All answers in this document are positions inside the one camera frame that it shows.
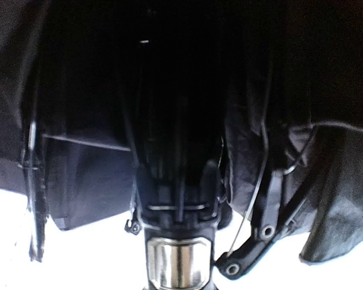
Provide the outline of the lilac folding umbrella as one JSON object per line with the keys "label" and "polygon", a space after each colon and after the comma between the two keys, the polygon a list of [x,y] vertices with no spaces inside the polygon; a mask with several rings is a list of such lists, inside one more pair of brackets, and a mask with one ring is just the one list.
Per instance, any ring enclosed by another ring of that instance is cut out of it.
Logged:
{"label": "lilac folding umbrella", "polygon": [[146,289],[215,289],[279,240],[363,242],[363,1],[0,1],[0,189],[124,211]]}

